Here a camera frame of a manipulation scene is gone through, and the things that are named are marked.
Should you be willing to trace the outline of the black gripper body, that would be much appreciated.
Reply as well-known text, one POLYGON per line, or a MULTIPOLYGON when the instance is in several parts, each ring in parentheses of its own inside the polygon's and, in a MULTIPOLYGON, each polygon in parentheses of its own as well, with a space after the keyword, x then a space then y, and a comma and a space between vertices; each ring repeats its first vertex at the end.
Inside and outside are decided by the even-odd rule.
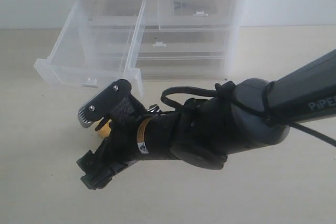
POLYGON ((124 99, 108 113, 107 166, 123 170, 137 161, 184 161, 221 170, 228 105, 219 98, 188 99, 173 112, 149 112, 135 99, 124 99))

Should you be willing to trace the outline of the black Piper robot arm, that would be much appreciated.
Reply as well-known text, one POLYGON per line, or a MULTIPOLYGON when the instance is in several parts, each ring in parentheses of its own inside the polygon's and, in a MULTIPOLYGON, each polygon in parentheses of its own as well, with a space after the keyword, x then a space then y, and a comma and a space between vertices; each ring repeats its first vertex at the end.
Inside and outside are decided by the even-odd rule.
POLYGON ((138 161, 179 160, 220 170, 229 155, 277 145, 291 128, 335 145, 303 126, 335 116, 335 51, 277 81, 228 81, 213 90, 168 88, 161 101, 170 111, 145 108, 131 89, 129 81, 117 80, 78 111, 83 127, 110 128, 96 151, 77 160, 88 189, 104 188, 138 161))

